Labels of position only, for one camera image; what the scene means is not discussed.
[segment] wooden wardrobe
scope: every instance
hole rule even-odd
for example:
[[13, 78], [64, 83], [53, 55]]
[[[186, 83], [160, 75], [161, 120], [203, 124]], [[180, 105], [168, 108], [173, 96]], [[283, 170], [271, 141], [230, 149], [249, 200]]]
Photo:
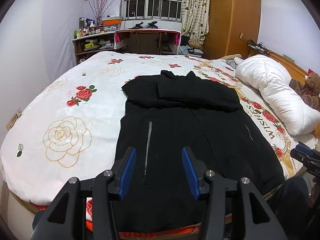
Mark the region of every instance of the wooden wardrobe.
[[261, 0], [210, 0], [203, 57], [217, 59], [241, 54], [243, 59], [247, 58], [247, 41], [258, 40], [260, 14]]

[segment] metal screw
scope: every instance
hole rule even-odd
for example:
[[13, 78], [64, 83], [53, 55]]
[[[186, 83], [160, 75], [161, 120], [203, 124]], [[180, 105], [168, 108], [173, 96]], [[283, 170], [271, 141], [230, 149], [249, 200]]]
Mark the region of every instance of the metal screw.
[[106, 170], [103, 172], [103, 175], [106, 177], [110, 177], [110, 176], [112, 176], [112, 174], [113, 174], [112, 170]]
[[250, 180], [249, 180], [248, 178], [246, 178], [246, 177], [243, 177], [243, 178], [241, 179], [241, 182], [242, 182], [243, 184], [249, 184]]
[[72, 177], [69, 179], [70, 184], [75, 184], [77, 181], [78, 181], [78, 179], [76, 177]]
[[216, 175], [216, 173], [215, 173], [214, 171], [212, 171], [212, 170], [206, 171], [205, 174], [206, 174], [207, 176], [209, 176], [209, 177], [213, 177], [214, 175]]

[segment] floral bedspread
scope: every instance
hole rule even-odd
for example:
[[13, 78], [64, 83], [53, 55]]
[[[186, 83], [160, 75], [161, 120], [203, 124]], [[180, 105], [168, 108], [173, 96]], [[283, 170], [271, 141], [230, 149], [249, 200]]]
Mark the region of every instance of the floral bedspread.
[[[139, 75], [193, 71], [234, 88], [246, 113], [273, 147], [286, 178], [302, 167], [290, 158], [298, 141], [314, 147], [312, 134], [291, 137], [259, 96], [234, 77], [222, 60], [100, 52], [72, 68], [23, 111], [2, 147], [1, 171], [19, 198], [48, 205], [71, 177], [96, 177], [114, 162], [126, 96], [121, 87]], [[230, 127], [230, 140], [236, 133]]]

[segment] window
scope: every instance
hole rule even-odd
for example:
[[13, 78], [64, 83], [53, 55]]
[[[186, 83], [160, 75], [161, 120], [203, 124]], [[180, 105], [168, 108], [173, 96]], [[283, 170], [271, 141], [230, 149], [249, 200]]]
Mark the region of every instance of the window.
[[181, 22], [182, 0], [121, 0], [120, 16], [127, 20], [161, 19]]

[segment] person's hand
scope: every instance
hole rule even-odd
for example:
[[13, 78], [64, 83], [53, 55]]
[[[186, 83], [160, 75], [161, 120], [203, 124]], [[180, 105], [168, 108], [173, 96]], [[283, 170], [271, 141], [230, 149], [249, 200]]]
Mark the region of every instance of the person's hand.
[[316, 200], [320, 193], [320, 179], [318, 179], [317, 177], [314, 177], [312, 181], [315, 182], [316, 184], [314, 184], [311, 190], [310, 203], [309, 203], [311, 208], [316, 203]]

